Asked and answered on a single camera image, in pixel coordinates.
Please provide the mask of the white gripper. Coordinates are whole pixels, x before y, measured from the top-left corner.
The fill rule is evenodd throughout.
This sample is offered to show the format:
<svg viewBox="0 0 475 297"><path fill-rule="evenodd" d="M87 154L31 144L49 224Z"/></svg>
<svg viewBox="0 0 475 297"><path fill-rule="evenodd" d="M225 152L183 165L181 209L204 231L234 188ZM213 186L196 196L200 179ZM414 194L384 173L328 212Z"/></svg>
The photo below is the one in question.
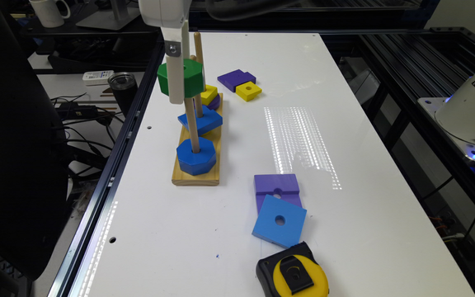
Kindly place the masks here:
<svg viewBox="0 0 475 297"><path fill-rule="evenodd" d="M144 23L162 27L171 104L182 104L185 99L183 66L184 59L190 58L189 23L186 20L190 5L191 0L139 0Z"/></svg>

